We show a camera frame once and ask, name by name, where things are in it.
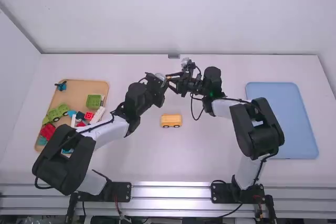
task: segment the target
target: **wooden board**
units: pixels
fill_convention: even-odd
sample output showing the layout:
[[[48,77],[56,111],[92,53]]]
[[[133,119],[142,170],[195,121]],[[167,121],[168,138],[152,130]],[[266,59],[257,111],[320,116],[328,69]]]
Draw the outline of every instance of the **wooden board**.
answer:
[[[105,95],[103,100],[103,106],[105,105],[107,94],[109,92],[109,85],[105,81],[90,81],[90,80],[68,80],[67,81],[67,89],[64,91],[59,91],[55,86],[55,93],[52,97],[51,103],[49,105],[47,112],[50,109],[57,108],[61,103],[65,103],[69,106],[70,110],[81,111],[83,113],[93,112],[96,110],[92,110],[86,107],[86,100],[89,94],[102,94]],[[60,126],[61,124],[71,124],[71,118],[67,116],[62,116],[58,122],[53,122],[52,124],[55,127]],[[36,142],[35,142],[35,150],[41,152],[44,148],[43,145],[37,145],[37,141],[39,138],[39,134],[37,134]]]

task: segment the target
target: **cable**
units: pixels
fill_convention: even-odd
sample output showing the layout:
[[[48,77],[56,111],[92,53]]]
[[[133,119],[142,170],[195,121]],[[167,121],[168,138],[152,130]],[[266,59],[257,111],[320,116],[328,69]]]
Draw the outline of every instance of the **cable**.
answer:
[[[62,143],[62,144],[58,147],[57,152],[61,151],[61,150],[63,149],[63,147],[64,147],[67,143],[69,143],[72,139],[74,139],[74,138],[75,138],[76,136],[78,136],[79,134],[82,134],[82,133],[85,133],[85,132],[90,132],[90,131],[92,131],[92,130],[98,128],[98,127],[103,126],[103,125],[106,125],[106,124],[109,124],[109,123],[113,123],[113,121],[114,121],[114,115],[113,115],[112,112],[111,112],[111,115],[112,115],[112,119],[111,119],[110,121],[108,121],[108,122],[104,122],[104,123],[101,123],[101,124],[96,125],[96,126],[94,126],[94,127],[88,128],[88,129],[86,129],[86,130],[83,130],[83,131],[80,131],[80,132],[76,132],[73,136],[71,136],[69,139],[67,139],[64,143]]]
[[[200,98],[195,98],[192,93],[189,93],[189,95],[190,95],[191,99],[194,99],[194,100],[197,100],[197,101],[201,101],[202,100]]]
[[[236,102],[242,102],[242,103],[247,103],[247,104],[250,104],[251,106],[253,106],[261,115],[263,115],[261,109],[256,106],[255,104],[249,102],[249,101],[246,101],[246,100],[243,100],[243,99],[234,99],[234,98],[228,98],[228,97],[222,97],[220,98],[222,100],[228,100],[228,101],[236,101]]]
[[[38,180],[38,177],[35,177],[35,183],[34,183],[34,185],[35,185],[35,187],[36,187],[37,189],[52,189],[52,188],[53,188],[52,186],[39,186],[39,185],[37,184],[37,180]]]
[[[226,216],[228,216],[228,215],[233,214],[233,213],[236,212],[242,205],[243,205],[243,203],[240,203],[240,205],[239,205],[235,210],[232,210],[231,212],[229,212],[229,213],[227,213],[227,214],[218,216],[217,218],[222,218],[222,217],[226,217]]]
[[[195,67],[197,68],[197,70],[199,71],[199,73],[202,73],[200,68],[198,66],[195,65]]]
[[[191,116],[193,117],[193,119],[194,119],[195,121],[198,121],[198,119],[201,118],[201,115],[202,115],[202,113],[203,113],[203,111],[204,111],[204,108],[202,108],[202,110],[201,110],[200,114],[198,115],[198,117],[195,118],[195,116],[194,116],[194,112],[193,112],[193,100],[194,100],[194,99],[197,100],[197,98],[194,98],[194,94],[191,94],[191,100],[190,100]]]
[[[257,175],[256,175],[256,178],[253,180],[253,186],[257,183],[257,181],[259,180],[259,175],[260,175],[260,173],[261,173],[261,169],[262,169],[262,167],[263,167],[263,164],[267,161],[267,159],[269,159],[270,157],[273,157],[273,156],[275,156],[275,155],[277,155],[278,154],[278,152],[276,152],[276,153],[273,153],[273,154],[270,154],[270,155],[268,155],[267,157],[264,157],[261,161],[260,161],[260,166],[259,166],[259,170],[258,170],[258,172],[257,172]]]
[[[84,212],[84,218],[85,218],[85,217],[86,217],[86,212],[85,212],[84,201],[82,201],[82,208],[83,208],[83,212]]]
[[[144,222],[142,222],[141,224],[145,224],[148,220],[149,220],[150,217],[147,217],[147,219],[145,219]]]

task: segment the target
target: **red toy piece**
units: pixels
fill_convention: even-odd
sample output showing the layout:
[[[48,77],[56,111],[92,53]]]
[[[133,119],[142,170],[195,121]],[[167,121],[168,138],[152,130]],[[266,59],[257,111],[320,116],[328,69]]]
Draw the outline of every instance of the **red toy piece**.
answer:
[[[84,116],[84,119],[91,120],[93,118],[93,116],[94,116],[94,113],[92,113],[92,112],[86,112],[85,116]]]
[[[54,134],[55,132],[55,126],[53,126],[51,123],[47,123],[40,131],[40,135],[44,136],[47,141],[50,140],[51,136]]]
[[[76,127],[83,127],[83,126],[86,126],[86,124],[84,124],[83,122],[79,122],[77,123]]]

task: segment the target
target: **blue cutting board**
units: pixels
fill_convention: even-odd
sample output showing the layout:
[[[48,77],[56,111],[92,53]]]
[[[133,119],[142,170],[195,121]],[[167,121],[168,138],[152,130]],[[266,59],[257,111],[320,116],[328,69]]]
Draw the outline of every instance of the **blue cutting board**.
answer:
[[[315,159],[319,155],[305,105],[292,82],[249,82],[247,99],[265,97],[285,135],[285,143],[274,158]]]

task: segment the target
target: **white wall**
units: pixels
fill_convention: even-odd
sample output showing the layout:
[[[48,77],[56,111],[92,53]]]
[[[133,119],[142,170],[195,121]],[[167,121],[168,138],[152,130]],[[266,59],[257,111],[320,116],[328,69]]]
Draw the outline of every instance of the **white wall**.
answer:
[[[40,58],[36,48],[1,10],[0,58],[1,160]]]
[[[336,93],[336,0],[0,2],[44,52],[318,54]]]

